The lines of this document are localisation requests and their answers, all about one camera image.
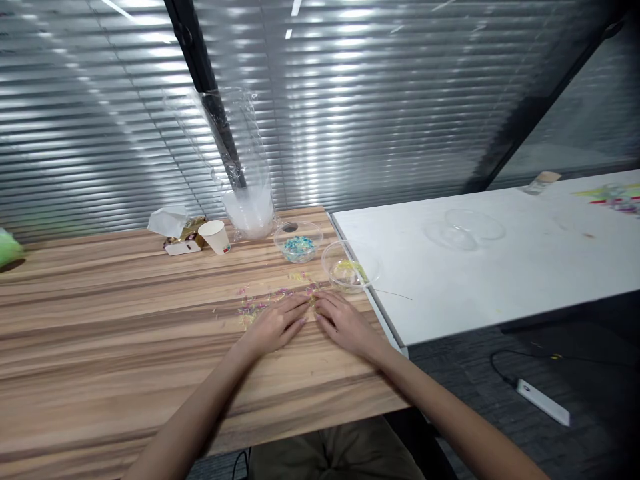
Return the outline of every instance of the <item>black metal pole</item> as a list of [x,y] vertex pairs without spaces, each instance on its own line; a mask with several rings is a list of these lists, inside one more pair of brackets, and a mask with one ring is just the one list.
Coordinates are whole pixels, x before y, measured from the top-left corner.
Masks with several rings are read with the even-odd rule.
[[202,104],[211,116],[210,128],[216,140],[222,163],[233,188],[245,188],[247,183],[242,165],[233,142],[225,106],[218,92],[207,46],[202,36],[198,16],[191,0],[165,0],[173,32],[180,43],[182,53],[193,79],[195,89],[200,93],[209,93],[202,97]]

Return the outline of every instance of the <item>power strip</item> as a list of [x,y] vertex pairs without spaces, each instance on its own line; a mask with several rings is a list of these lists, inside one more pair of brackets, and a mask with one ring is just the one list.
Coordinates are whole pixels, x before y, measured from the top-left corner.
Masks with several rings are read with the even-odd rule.
[[568,410],[558,405],[540,390],[522,379],[518,379],[515,390],[552,419],[556,420],[556,422],[565,427],[569,426],[570,414]]

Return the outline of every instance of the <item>paper cup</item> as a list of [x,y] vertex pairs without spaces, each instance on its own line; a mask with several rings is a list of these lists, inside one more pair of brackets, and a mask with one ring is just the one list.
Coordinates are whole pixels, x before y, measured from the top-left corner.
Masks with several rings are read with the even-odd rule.
[[227,236],[225,223],[223,221],[208,221],[200,225],[198,233],[218,255],[224,255],[226,252],[231,250],[229,237]]

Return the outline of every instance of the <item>hand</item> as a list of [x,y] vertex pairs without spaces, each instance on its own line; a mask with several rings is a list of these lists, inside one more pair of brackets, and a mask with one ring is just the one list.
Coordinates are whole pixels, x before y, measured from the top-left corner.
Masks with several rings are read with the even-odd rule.
[[385,340],[342,296],[330,291],[319,291],[314,296],[318,298],[315,303],[318,323],[342,348],[368,360],[372,360],[375,351],[384,348]]
[[305,324],[309,297],[293,295],[272,303],[238,340],[243,349],[260,358],[288,344]]

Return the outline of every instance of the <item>floor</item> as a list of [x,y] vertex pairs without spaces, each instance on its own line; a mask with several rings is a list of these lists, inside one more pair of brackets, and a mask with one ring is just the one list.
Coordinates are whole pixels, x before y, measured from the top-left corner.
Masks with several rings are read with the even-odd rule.
[[[639,440],[637,369],[511,354],[496,357],[505,374],[525,379],[569,410],[571,426],[564,427],[524,400],[489,365],[491,352],[513,349],[634,366],[640,358],[635,327],[640,302],[637,296],[620,302],[575,308],[563,313],[562,321],[555,318],[532,329],[505,334],[492,327],[456,335],[412,347],[409,356],[509,436],[551,478],[628,477],[629,470],[637,467],[630,455]],[[474,478],[448,444],[440,444],[457,476]],[[236,457],[232,453],[202,459],[194,465],[189,480],[231,479]],[[236,478],[244,475],[240,461]]]

